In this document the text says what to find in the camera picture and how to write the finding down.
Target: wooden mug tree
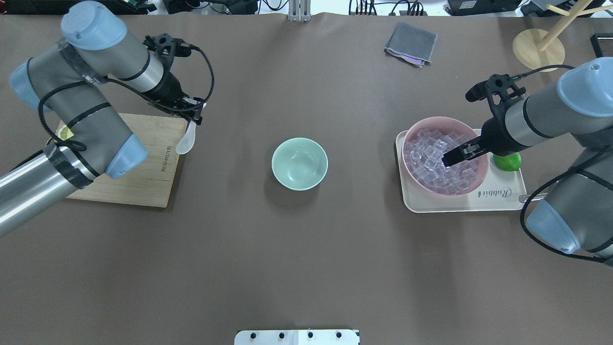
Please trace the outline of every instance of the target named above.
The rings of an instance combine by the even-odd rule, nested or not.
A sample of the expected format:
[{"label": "wooden mug tree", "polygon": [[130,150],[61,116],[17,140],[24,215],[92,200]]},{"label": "wooden mug tree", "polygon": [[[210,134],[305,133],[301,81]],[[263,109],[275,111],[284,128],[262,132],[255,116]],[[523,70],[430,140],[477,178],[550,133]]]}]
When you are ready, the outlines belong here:
[{"label": "wooden mug tree", "polygon": [[[580,15],[613,9],[613,5],[609,5],[586,10],[585,8],[591,2],[592,0],[578,0],[569,11],[547,5],[548,10],[564,17],[549,32],[541,29],[528,29],[517,34],[515,39],[513,39],[513,53],[515,53],[515,57],[530,69],[537,69],[550,64],[562,64],[564,62],[565,51],[564,45],[558,39],[558,35]],[[546,69],[543,72],[553,71],[554,69]]]}]

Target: bowl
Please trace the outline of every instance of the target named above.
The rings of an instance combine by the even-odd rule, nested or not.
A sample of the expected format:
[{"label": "bowl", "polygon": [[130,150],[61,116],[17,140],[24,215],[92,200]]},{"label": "bowl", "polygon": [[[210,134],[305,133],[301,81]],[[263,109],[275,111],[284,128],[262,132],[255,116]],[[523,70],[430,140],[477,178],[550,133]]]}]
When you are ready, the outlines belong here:
[{"label": "bowl", "polygon": [[409,176],[411,176],[411,178],[415,181],[415,183],[417,183],[420,187],[422,187],[424,192],[426,192],[426,194],[444,197],[444,198],[455,198],[456,196],[462,196],[462,195],[469,194],[473,190],[477,189],[483,183],[483,180],[485,180],[485,176],[487,175],[487,170],[489,168],[489,162],[487,159],[487,155],[477,157],[473,160],[473,161],[476,161],[477,163],[477,168],[476,168],[477,177],[476,177],[476,180],[470,183],[470,187],[468,188],[468,190],[465,190],[462,193],[453,194],[453,195],[437,193],[427,188],[426,186],[424,186],[422,182],[420,182],[417,179],[417,177],[413,174],[413,172],[407,166],[407,161],[405,158],[407,154],[405,153],[405,150],[406,150],[406,143],[408,141],[415,140],[417,138],[418,132],[423,128],[428,128],[432,131],[439,130],[441,131],[443,135],[447,135],[455,131],[456,133],[460,135],[464,134],[465,136],[468,137],[469,140],[477,137],[477,133],[475,133],[474,130],[470,128],[470,126],[468,126],[466,123],[463,123],[461,121],[458,121],[450,117],[443,117],[443,116],[429,117],[429,118],[425,118],[415,123],[406,132],[405,139],[402,143],[402,162],[403,162],[403,165],[406,171],[409,173]]},{"label": "bowl", "polygon": [[307,138],[284,141],[272,155],[272,173],[291,190],[318,185],[328,171],[328,156],[317,142]]}]

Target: wooden round base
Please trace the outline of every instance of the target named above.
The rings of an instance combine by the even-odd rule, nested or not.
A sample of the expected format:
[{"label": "wooden round base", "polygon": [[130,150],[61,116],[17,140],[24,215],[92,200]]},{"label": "wooden round base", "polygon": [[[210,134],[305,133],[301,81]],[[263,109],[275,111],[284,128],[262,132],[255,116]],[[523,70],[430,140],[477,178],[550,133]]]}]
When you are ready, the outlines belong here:
[{"label": "wooden round base", "polygon": [[[515,36],[513,39],[513,53],[515,57],[527,68],[537,69],[549,64],[562,64],[564,62],[564,45],[557,37],[551,44],[540,52],[536,44],[541,42],[547,31],[541,29],[528,29]],[[551,72],[555,68],[545,69],[543,72]]]}]

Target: light blue joint cap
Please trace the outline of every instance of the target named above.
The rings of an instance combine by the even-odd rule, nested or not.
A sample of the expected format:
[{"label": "light blue joint cap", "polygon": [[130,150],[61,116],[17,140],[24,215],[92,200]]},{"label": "light blue joint cap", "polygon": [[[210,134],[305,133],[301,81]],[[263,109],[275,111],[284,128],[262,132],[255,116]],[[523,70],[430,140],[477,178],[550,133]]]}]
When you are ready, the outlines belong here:
[{"label": "light blue joint cap", "polygon": [[528,229],[566,254],[572,254],[581,245],[566,221],[547,201],[539,201],[526,221]]},{"label": "light blue joint cap", "polygon": [[96,1],[72,6],[62,18],[61,28],[66,40],[83,50],[113,47],[128,33],[126,24]]},{"label": "light blue joint cap", "polygon": [[560,99],[572,110],[591,117],[613,116],[613,58],[591,60],[558,79]]},{"label": "light blue joint cap", "polygon": [[[19,97],[20,100],[24,101],[27,105],[38,111],[40,98],[36,95],[36,92],[34,92],[34,88],[30,82],[30,77],[28,75],[28,62],[29,60],[22,63],[21,66],[17,67],[17,69],[10,74],[9,84],[10,88],[13,89],[13,92],[17,95],[17,97]],[[42,111],[48,112],[51,111],[51,108],[42,106]]]},{"label": "light blue joint cap", "polygon": [[112,179],[118,179],[147,159],[147,149],[136,134],[126,140],[105,171]]}]

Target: mint green bowl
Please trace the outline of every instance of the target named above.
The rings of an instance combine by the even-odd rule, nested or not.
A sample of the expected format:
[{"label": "mint green bowl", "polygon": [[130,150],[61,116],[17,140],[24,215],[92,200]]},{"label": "mint green bowl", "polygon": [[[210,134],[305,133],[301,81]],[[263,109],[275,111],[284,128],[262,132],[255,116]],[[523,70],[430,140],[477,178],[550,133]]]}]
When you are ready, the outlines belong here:
[{"label": "mint green bowl", "polygon": [[307,138],[284,141],[272,155],[272,173],[291,190],[308,190],[318,185],[328,171],[328,156]]}]

